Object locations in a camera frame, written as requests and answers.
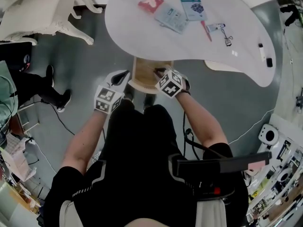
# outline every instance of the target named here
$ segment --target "teal shirt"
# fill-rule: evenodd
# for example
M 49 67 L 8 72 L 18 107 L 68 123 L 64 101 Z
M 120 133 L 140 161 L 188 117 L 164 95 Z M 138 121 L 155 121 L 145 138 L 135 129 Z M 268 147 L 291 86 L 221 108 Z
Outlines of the teal shirt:
M 9 97 L 17 90 L 5 61 L 0 61 L 0 76 L 6 77 L 13 86 L 13 88 L 11 88 L 10 83 L 8 83 L 4 78 L 0 77 L 0 128 L 2 128 L 10 116 L 10 111 L 12 112 L 12 116 L 17 113 L 18 97 Z

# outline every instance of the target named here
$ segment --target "forearm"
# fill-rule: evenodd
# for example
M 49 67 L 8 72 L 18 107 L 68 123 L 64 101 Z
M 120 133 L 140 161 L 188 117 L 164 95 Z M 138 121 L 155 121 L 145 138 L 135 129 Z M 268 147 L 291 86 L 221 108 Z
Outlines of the forearm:
M 94 111 L 79 133 L 72 138 L 64 155 L 62 167 L 71 166 L 82 174 L 96 149 L 107 114 Z
M 188 93 L 179 93 L 177 100 L 184 109 L 198 140 L 206 147 L 227 143 L 219 122 Z

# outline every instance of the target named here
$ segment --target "black shoe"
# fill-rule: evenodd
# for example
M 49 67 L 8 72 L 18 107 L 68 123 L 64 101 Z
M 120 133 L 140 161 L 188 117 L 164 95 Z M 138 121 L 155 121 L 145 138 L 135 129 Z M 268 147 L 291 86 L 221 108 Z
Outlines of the black shoe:
M 49 81 L 49 84 L 54 87 L 54 81 L 53 81 L 53 66 L 48 65 L 46 68 L 46 79 Z
M 125 94 L 124 99 L 127 99 L 131 102 L 134 101 L 134 88 L 131 85 L 129 85 L 129 84 L 126 85 L 124 94 Z
M 71 91 L 67 89 L 63 94 L 62 106 L 57 107 L 57 111 L 62 113 L 65 110 L 66 105 L 70 102 L 70 100 L 71 100 Z
M 156 101 L 156 95 L 155 94 L 146 94 L 145 95 L 145 99 L 144 99 L 144 106 L 143 106 L 143 110 L 153 106 L 153 104 Z

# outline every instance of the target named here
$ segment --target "marker cube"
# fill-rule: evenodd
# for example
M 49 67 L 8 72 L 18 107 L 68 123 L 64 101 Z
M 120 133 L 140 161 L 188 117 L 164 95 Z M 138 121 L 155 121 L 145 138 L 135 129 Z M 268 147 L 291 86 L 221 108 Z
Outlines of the marker cube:
M 119 93 L 99 85 L 95 94 L 94 108 L 110 114 L 120 105 L 123 97 L 124 93 Z
M 156 88 L 169 98 L 176 96 L 183 88 L 182 77 L 178 72 L 168 70 L 168 72 L 156 84 Z

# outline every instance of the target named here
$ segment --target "red package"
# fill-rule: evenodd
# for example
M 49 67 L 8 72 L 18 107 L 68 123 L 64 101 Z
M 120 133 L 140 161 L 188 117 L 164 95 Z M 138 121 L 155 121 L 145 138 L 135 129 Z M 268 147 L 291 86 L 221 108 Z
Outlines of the red package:
M 145 11 L 154 13 L 163 2 L 164 0 L 144 0 L 140 1 L 138 6 L 143 8 Z

